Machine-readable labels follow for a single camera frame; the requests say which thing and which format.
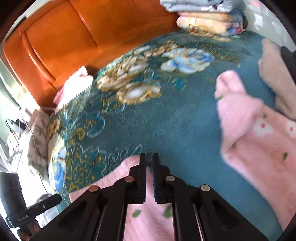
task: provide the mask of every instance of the pink fleece blanket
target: pink fleece blanket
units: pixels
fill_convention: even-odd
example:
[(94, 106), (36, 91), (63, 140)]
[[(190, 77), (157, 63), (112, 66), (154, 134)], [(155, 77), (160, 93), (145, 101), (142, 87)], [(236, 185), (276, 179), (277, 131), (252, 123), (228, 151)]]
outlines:
[[(94, 184), (100, 188), (113, 185), (118, 179), (128, 176), (129, 169), (139, 165), (140, 157), (132, 156), (125, 159), (113, 172)], [(89, 187), (69, 194), (71, 202), (76, 200)], [(156, 204), (152, 175), (147, 168), (146, 202), (143, 205), (129, 204), (124, 231), (125, 241), (173, 241), (174, 228), (171, 204)]]
[(249, 96), (232, 70), (218, 76), (215, 98), (224, 161), (261, 193), (285, 229), (296, 211), (296, 122)]

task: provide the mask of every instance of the person's hand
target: person's hand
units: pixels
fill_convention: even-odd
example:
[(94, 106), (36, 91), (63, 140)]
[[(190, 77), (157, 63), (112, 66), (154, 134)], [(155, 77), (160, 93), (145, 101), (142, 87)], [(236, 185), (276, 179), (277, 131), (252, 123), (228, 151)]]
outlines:
[[(39, 224), (37, 222), (35, 222), (34, 223), (34, 231), (37, 233), (40, 230), (41, 230), (41, 228), (40, 228)], [(24, 232), (20, 229), (18, 230), (17, 234), (21, 238), (21, 240), (23, 240), (23, 241), (28, 241), (31, 238), (30, 235), (28, 235), (26, 232)]]

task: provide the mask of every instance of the wooden headboard panel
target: wooden headboard panel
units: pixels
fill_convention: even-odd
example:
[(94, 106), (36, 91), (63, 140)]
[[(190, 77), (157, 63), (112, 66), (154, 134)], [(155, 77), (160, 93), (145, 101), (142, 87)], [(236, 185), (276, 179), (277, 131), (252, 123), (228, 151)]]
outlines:
[(159, 0), (55, 0), (24, 20), (4, 54), (41, 106), (85, 65), (90, 74), (159, 35), (178, 29)]

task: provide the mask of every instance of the black camera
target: black camera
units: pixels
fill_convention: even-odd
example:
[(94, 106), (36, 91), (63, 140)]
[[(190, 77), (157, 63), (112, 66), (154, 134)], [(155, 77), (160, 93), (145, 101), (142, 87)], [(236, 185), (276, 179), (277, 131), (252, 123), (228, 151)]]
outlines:
[(62, 200), (59, 194), (55, 194), (30, 207), (26, 207), (18, 175), (4, 172), (0, 172), (0, 199), (7, 214), (6, 222), (8, 226), (10, 228), (20, 227), (28, 235), (35, 233), (33, 224), (36, 216), (58, 205)]

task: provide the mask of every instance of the white flower print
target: white flower print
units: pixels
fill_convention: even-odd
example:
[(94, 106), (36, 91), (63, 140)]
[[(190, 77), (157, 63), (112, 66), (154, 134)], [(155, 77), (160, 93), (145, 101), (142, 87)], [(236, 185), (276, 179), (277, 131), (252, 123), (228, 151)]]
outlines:
[(296, 123), (294, 121), (287, 121), (286, 131), (290, 137), (296, 137)]
[(257, 119), (253, 125), (253, 131), (255, 132), (256, 136), (263, 137), (267, 134), (273, 133), (273, 128), (269, 125), (266, 120), (260, 118)]

